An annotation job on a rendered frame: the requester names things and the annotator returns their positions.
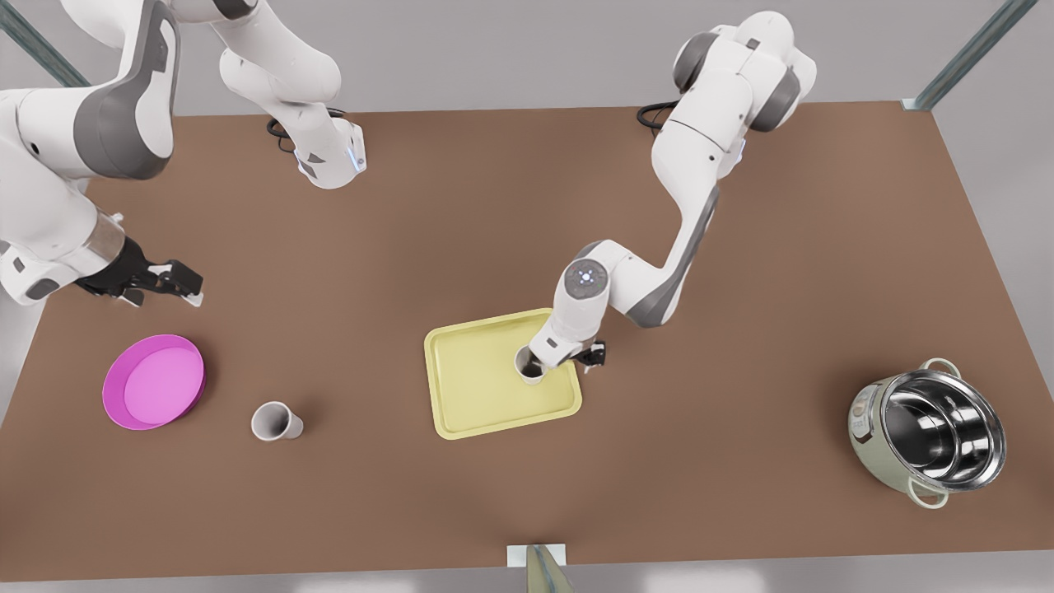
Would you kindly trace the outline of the white IKEA cup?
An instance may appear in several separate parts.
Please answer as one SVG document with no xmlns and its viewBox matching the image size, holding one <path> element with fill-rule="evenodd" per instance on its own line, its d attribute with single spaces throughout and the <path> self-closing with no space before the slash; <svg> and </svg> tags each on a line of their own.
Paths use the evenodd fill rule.
<svg viewBox="0 0 1054 593">
<path fill-rule="evenodd" d="M 527 386 L 536 386 L 543 379 L 548 368 L 531 352 L 529 345 L 520 347 L 513 360 L 520 379 Z"/>
<path fill-rule="evenodd" d="M 278 441 L 300 437 L 304 421 L 286 403 L 271 401 L 255 410 L 250 427 L 252 434 L 260 441 Z"/>
</svg>

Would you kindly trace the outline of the yellow rectangular tray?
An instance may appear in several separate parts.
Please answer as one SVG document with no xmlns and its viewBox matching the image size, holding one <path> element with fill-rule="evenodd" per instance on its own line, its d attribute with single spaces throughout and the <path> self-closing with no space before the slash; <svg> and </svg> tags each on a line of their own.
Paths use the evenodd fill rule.
<svg viewBox="0 0 1054 593">
<path fill-rule="evenodd" d="M 440 327 L 424 338 L 434 427 L 456 440 L 572 416 L 582 406 L 575 364 L 530 384 L 515 355 L 548 319 L 549 308 Z"/>
</svg>

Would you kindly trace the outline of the pink round plate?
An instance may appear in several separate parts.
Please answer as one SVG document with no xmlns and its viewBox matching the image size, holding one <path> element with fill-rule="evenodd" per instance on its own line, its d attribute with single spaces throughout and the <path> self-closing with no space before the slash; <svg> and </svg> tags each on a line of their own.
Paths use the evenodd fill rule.
<svg viewBox="0 0 1054 593">
<path fill-rule="evenodd" d="M 203 395 L 207 376 L 198 347 L 181 335 L 151 335 L 129 345 L 103 380 L 109 420 L 144 431 L 180 419 Z"/>
</svg>

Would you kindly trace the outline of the pale green steel pot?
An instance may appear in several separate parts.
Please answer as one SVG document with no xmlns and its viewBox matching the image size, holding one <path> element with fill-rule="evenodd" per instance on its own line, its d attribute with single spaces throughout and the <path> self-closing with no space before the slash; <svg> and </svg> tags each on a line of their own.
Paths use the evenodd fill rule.
<svg viewBox="0 0 1054 593">
<path fill-rule="evenodd" d="M 922 509 L 993 482 L 1006 466 L 1006 429 L 953 362 L 933 357 L 858 391 L 848 441 L 870 475 Z"/>
</svg>

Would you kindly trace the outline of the silver frame post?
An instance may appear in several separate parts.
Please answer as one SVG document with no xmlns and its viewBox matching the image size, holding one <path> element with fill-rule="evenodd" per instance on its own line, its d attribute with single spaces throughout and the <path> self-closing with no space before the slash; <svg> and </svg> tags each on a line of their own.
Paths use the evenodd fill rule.
<svg viewBox="0 0 1054 593">
<path fill-rule="evenodd" d="M 525 570 L 526 593 L 575 593 L 564 572 L 566 558 L 565 543 L 520 543 L 506 548 L 506 566 Z"/>
<path fill-rule="evenodd" d="M 1039 0 L 1004 0 L 925 87 L 916 96 L 900 100 L 901 108 L 907 112 L 930 112 L 935 108 L 1038 3 Z"/>
<path fill-rule="evenodd" d="M 65 87 L 87 87 L 87 80 L 75 70 L 60 52 L 35 29 L 8 0 L 0 0 L 0 29 L 23 50 L 31 59 L 45 70 L 56 82 Z"/>
</svg>

